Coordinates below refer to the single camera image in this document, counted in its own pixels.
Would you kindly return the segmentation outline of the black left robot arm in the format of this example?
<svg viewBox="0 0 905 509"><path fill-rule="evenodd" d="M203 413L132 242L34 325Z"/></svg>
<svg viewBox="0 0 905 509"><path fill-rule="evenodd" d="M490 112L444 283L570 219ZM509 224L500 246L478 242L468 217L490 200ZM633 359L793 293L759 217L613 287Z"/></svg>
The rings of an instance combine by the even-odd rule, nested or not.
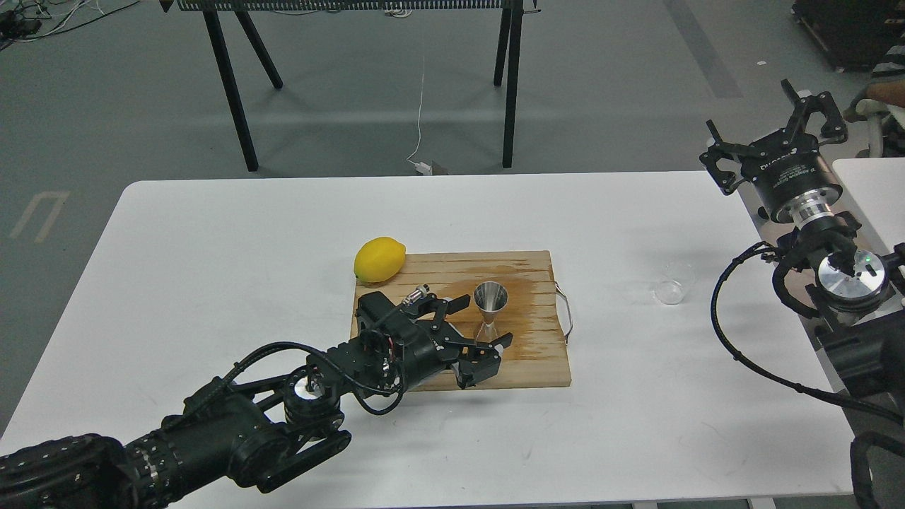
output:
<svg viewBox="0 0 905 509"><path fill-rule="evenodd" d="M226 477L269 493L339 454L351 441L340 400L385 415L443 371L468 389L495 376L512 335L462 335L447 300L426 287L394 304L358 299L358 334L326 351L278 341L259 347L185 400L181 414L129 444L94 433L2 457L4 508L165 508Z"/></svg>

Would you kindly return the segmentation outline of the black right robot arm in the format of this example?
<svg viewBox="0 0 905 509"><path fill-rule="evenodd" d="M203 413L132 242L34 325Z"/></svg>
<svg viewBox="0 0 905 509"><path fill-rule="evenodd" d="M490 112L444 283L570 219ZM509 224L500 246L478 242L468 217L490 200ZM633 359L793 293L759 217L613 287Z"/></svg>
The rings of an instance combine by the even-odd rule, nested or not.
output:
<svg viewBox="0 0 905 509"><path fill-rule="evenodd" d="M785 125L749 143L725 141L715 123L712 142L699 156L722 194L749 183L759 197L757 215L788 223L776 244L759 241L734 257L718 277L710 301L715 335L753 373L839 408L872 414L903 426L903 312L879 310L903 296L903 245L877 254L857 245L862 223L834 211L843 185L820 152L846 142L846 121L829 91L802 94L780 83L793 106ZM817 342L844 393L818 390L780 377L751 361L727 338L718 319L718 297L730 275L749 259L773 264L771 285L780 303L814 322Z"/></svg>

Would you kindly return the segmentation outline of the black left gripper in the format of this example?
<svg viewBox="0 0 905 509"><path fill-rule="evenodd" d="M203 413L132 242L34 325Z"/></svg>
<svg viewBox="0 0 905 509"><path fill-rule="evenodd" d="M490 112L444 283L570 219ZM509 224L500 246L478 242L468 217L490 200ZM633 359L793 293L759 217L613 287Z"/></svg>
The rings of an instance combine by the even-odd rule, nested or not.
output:
<svg viewBox="0 0 905 509"><path fill-rule="evenodd" d="M394 304L384 293L366 293L358 298L355 311L358 337L374 339L387 350L393 376L405 391L446 370L453 371L459 389L469 389L498 374L502 351L513 338L504 333L488 344L461 339L446 318L469 304L468 294L446 299L417 291L416 296Z"/></svg>

